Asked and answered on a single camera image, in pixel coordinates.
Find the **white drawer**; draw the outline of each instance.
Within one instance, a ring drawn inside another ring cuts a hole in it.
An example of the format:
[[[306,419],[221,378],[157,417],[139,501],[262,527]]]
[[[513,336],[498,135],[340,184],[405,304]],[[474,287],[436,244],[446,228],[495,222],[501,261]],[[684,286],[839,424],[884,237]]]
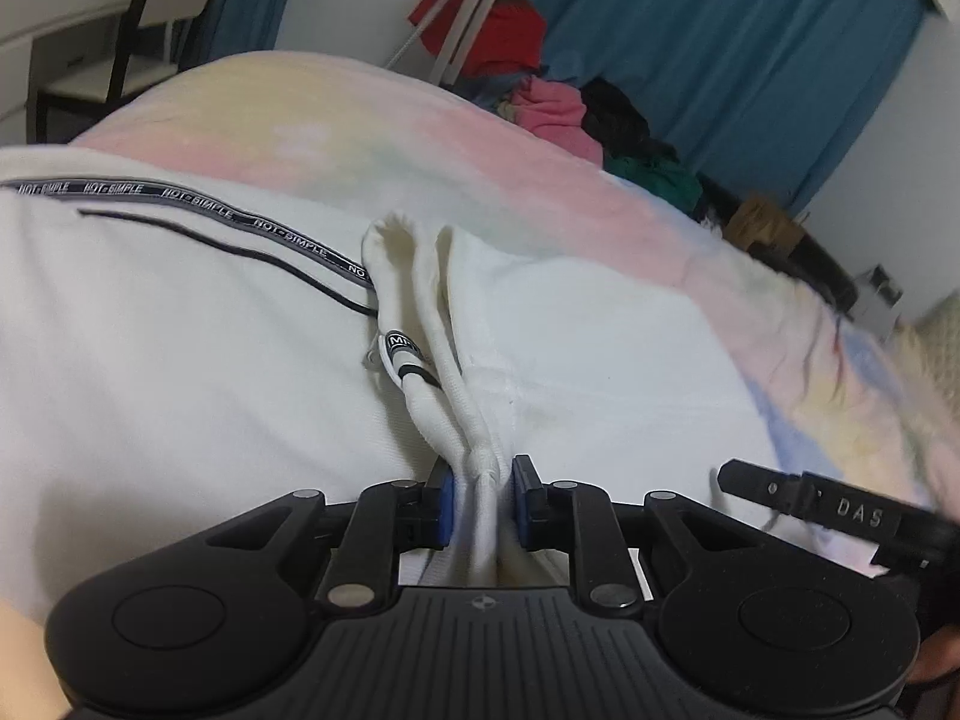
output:
[[[0,119],[0,146],[24,146],[27,143],[27,110],[20,108]]]
[[[31,47],[29,37],[0,46],[0,119],[27,101]]]

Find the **tie-dye bedspread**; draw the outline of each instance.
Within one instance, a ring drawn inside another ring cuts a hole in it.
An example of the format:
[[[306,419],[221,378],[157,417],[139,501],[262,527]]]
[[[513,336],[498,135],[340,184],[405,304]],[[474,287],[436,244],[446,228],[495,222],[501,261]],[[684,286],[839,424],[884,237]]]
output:
[[[400,208],[681,290],[736,361],[784,470],[960,517],[957,430],[870,336],[664,201],[453,95],[350,60],[255,53],[176,77],[76,145],[368,218]],[[865,545],[814,536],[866,565]]]

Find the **curtain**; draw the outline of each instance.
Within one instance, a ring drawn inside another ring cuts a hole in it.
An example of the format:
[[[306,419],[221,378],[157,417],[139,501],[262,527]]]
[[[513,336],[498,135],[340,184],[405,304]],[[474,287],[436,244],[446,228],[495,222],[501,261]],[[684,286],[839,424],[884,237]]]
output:
[[[685,165],[796,213],[882,100],[928,0],[531,0]]]
[[[210,0],[182,44],[181,66],[271,49],[287,0]]]

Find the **black device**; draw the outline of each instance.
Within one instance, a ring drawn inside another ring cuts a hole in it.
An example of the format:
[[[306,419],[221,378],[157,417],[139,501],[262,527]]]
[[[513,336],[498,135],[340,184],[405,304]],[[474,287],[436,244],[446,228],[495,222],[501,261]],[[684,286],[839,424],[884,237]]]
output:
[[[740,461],[718,481],[875,541],[918,589],[955,562],[958,528],[936,514]],[[443,461],[424,483],[375,485],[354,504],[299,490],[85,581],[46,631],[72,717],[899,716],[920,632],[894,581],[670,491],[636,506],[544,485],[527,456],[512,489],[522,545],[568,553],[569,586],[397,586],[401,552],[450,539]]]

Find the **wall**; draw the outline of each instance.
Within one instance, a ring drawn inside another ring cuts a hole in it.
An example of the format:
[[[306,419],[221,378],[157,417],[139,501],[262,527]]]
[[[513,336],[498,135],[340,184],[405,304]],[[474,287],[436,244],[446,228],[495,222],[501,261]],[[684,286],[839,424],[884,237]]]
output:
[[[808,212],[805,227],[850,274],[885,266],[906,319],[960,288],[960,25],[928,16]]]
[[[420,0],[289,0],[277,48],[332,53],[383,65],[413,28],[406,17]],[[426,77],[431,59],[419,41],[397,71]]]

